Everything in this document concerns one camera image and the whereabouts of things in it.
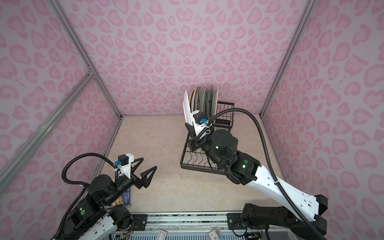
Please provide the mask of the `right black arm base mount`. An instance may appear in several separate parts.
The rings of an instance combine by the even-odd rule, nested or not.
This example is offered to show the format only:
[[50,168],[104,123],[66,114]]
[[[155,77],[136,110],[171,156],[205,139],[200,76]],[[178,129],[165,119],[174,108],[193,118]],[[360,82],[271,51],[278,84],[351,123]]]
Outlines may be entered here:
[[241,213],[228,213],[226,216],[229,230],[244,232],[256,228],[256,225],[249,218],[242,216]]

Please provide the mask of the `white plate black stars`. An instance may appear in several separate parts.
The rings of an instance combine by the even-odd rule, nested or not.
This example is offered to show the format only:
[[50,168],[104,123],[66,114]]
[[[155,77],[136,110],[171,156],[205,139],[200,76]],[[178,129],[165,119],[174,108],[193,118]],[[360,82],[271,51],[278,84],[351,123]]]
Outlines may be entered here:
[[213,116],[217,114],[219,90],[220,90],[220,88],[217,87],[217,89],[214,91],[214,94],[213,94],[213,102],[212,102],[212,115]]

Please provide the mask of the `light blue flower plate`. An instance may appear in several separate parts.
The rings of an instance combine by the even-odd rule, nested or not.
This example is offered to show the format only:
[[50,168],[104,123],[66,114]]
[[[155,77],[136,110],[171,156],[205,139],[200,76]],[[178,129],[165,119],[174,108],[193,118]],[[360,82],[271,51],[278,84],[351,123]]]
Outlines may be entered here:
[[202,99],[201,99],[201,111],[206,113],[206,99],[207,99],[207,89],[203,89]]

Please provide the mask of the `white plate orange sunburst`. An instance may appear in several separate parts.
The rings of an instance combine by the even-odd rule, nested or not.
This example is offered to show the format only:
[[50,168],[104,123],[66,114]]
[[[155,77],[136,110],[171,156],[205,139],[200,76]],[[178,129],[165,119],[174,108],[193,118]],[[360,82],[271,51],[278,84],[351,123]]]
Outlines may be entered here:
[[184,116],[186,123],[190,126],[193,126],[193,117],[191,115],[191,107],[190,107],[190,101],[189,101],[189,94],[188,91],[185,90],[184,97],[183,97],[183,110],[184,110]]

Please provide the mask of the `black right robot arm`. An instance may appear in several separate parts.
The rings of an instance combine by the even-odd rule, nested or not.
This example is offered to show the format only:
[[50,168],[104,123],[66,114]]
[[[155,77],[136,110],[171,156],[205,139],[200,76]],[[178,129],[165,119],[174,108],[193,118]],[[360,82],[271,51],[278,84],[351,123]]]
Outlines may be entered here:
[[238,150],[239,141],[229,131],[214,130],[204,134],[196,144],[197,127],[185,126],[191,136],[189,146],[192,151],[201,149],[232,183],[258,190],[280,203],[279,207],[245,204],[240,216],[241,225],[248,229],[270,225],[284,227],[305,240],[325,238],[327,221],[322,218],[328,208],[325,196],[309,195],[280,178],[274,179],[257,159]]

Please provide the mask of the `orange woven round plate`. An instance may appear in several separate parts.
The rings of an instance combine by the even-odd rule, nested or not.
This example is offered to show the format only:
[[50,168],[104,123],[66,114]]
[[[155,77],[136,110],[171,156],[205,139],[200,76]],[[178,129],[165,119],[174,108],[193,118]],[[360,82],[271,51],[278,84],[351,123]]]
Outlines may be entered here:
[[194,98],[195,98],[195,90],[193,90],[191,95],[190,95],[190,109],[191,109],[191,111],[193,111]]

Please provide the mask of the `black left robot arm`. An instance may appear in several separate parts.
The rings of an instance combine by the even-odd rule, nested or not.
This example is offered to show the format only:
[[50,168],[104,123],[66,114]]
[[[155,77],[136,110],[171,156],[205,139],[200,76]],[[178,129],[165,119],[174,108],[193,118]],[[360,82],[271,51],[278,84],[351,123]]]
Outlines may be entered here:
[[[91,183],[70,180],[67,177],[69,168],[86,157],[100,158],[112,166],[115,178],[99,175]],[[154,166],[136,176],[135,170],[143,160],[125,154],[113,163],[97,153],[81,154],[70,160],[62,171],[62,180],[69,185],[80,185],[83,189],[67,209],[53,239],[79,240],[87,236],[102,239],[116,230],[133,231],[135,220],[132,214],[124,204],[117,205],[115,202],[133,186],[137,189],[149,187],[157,167]]]

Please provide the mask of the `black wire dish rack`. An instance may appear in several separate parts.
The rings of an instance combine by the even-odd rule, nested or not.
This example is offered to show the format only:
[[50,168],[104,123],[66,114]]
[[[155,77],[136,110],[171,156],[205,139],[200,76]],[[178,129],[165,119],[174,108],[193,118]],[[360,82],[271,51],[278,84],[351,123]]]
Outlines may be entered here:
[[[210,133],[216,133],[219,130],[230,132],[234,125],[234,113],[227,112],[228,109],[234,108],[234,103],[218,102],[219,116],[213,121]],[[220,168],[219,158],[213,155],[213,148],[211,137],[208,137],[205,152],[190,152],[189,150],[189,133],[182,152],[180,167],[184,170],[191,170],[203,173],[210,173],[216,175],[225,175],[225,169]]]

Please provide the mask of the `teal green round plate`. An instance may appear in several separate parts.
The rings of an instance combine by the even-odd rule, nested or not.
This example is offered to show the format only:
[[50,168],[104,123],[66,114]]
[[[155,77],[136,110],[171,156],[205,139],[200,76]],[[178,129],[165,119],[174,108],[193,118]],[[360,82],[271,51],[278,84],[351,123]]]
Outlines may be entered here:
[[214,85],[210,85],[210,98],[209,98],[209,114],[210,118],[214,115],[213,114],[213,98],[214,98]]

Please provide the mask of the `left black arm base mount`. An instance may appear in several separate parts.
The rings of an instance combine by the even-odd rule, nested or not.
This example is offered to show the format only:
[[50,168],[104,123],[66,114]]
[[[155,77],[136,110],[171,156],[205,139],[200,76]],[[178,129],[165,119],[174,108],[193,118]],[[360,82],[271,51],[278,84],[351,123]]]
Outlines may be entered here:
[[132,224],[129,231],[144,231],[147,225],[147,214],[132,214]]

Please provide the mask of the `yellow woven round plate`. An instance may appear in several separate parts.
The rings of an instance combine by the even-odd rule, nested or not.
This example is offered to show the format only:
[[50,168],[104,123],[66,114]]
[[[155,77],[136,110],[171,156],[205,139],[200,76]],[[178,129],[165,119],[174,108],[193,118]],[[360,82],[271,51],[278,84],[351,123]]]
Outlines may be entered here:
[[206,95],[205,95],[205,113],[209,117],[210,116],[210,97],[211,93],[210,90],[206,90]]

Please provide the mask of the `white plate floral sprigs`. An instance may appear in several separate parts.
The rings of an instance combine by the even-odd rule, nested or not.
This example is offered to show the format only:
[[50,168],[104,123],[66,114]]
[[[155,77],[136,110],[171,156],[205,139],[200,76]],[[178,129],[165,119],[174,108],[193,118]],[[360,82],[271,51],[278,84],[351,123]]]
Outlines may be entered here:
[[205,89],[203,87],[200,87],[199,89],[199,96],[198,96],[198,110],[199,111],[203,111],[203,104],[204,104],[204,101],[203,101],[203,97],[205,95]]

